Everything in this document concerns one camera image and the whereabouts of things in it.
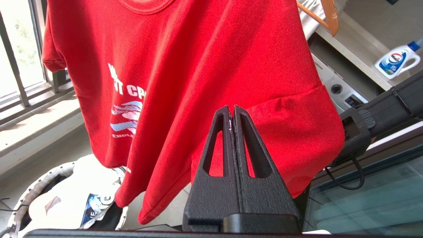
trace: window sill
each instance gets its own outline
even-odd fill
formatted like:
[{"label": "window sill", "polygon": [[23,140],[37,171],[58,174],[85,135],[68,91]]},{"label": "window sill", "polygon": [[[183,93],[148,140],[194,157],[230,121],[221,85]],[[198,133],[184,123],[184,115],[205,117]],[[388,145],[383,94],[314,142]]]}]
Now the window sill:
[{"label": "window sill", "polygon": [[84,124],[72,91],[0,127],[0,177]]}]

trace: black clamp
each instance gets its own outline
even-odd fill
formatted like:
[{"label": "black clamp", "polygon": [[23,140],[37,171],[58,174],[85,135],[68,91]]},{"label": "black clamp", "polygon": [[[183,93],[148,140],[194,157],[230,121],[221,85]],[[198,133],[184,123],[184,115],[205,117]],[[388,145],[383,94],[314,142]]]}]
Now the black clamp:
[{"label": "black clamp", "polygon": [[[209,175],[218,132],[223,135],[223,177]],[[255,177],[248,172],[247,146]],[[300,213],[248,112],[235,106],[213,118],[184,210],[183,230],[300,233]]]},{"label": "black clamp", "polygon": [[392,94],[395,96],[395,98],[398,100],[398,102],[401,104],[401,106],[404,108],[404,110],[408,113],[408,115],[411,118],[414,118],[418,121],[423,122],[423,118],[420,118],[418,116],[416,116],[414,113],[412,113],[412,111],[410,110],[410,108],[407,107],[407,105],[405,104],[404,100],[402,100],[402,98],[399,96],[398,92],[395,90],[394,87],[391,88],[391,92]]}]

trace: blue bottle cap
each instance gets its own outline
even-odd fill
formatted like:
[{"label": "blue bottle cap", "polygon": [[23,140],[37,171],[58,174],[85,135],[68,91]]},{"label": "blue bottle cap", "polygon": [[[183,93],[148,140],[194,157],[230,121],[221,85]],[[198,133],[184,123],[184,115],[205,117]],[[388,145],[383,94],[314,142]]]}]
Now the blue bottle cap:
[{"label": "blue bottle cap", "polygon": [[414,52],[416,52],[418,49],[420,49],[420,45],[418,45],[416,42],[411,42],[410,44],[407,45],[408,47],[410,47],[410,49],[412,49]]}]

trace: printed logo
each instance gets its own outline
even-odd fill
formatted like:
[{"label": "printed logo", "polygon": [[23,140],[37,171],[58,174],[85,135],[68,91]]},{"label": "printed logo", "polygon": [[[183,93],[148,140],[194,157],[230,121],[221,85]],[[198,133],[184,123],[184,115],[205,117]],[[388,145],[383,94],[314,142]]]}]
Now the printed logo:
[{"label": "printed logo", "polygon": [[110,124],[112,129],[116,132],[129,130],[132,134],[129,135],[133,137],[137,130],[138,119],[140,118],[141,109],[143,108],[142,102],[132,101],[122,104],[122,106],[114,105],[112,108],[112,115],[121,115],[123,118],[128,119],[126,122]]},{"label": "printed logo", "polygon": [[[115,90],[118,94],[129,95],[140,100],[144,99],[146,92],[143,88],[134,85],[124,85],[124,83],[119,80],[114,66],[111,64],[108,64],[108,66],[110,74],[114,79]],[[142,108],[143,103],[138,100],[122,103],[120,105],[113,105],[112,115],[117,116],[114,118],[114,121],[118,121],[118,123],[111,123],[110,126],[113,131],[119,132],[120,134],[112,134],[112,137],[134,137]]]},{"label": "printed logo", "polygon": [[394,53],[391,56],[389,56],[389,62],[396,64],[398,62],[401,62],[402,60],[402,55]]}]

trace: bottle label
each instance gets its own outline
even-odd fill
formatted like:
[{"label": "bottle label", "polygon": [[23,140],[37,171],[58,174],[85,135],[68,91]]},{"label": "bottle label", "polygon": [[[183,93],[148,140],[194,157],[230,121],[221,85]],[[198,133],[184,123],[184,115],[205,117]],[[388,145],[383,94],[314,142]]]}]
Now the bottle label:
[{"label": "bottle label", "polygon": [[405,52],[401,52],[401,54],[395,52],[389,57],[383,58],[382,61],[380,61],[379,67],[388,75],[393,75],[404,63],[406,55]]}]

